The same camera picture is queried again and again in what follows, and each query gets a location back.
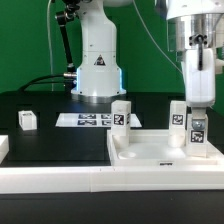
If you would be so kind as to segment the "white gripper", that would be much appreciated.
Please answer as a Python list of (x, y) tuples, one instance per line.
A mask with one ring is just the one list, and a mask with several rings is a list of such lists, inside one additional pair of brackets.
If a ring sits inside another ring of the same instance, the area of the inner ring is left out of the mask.
[(198, 65), (198, 51), (187, 50), (183, 62), (186, 103), (192, 107), (192, 128), (204, 130), (205, 108), (212, 106), (215, 101), (215, 59), (211, 48), (203, 50), (201, 70)]

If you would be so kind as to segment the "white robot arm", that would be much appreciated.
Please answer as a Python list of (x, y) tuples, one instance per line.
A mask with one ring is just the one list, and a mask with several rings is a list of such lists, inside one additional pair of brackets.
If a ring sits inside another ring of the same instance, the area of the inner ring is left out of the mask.
[[(125, 92), (116, 63), (116, 27), (106, 17), (106, 7), (121, 7), (134, 0), (79, 0), (78, 15), (83, 38), (82, 63), (77, 69), (76, 97), (92, 102)], [(182, 54), (185, 99), (195, 130), (206, 126), (206, 109), (215, 102), (215, 49), (224, 0), (155, 0), (155, 6), (175, 25), (175, 50)]]

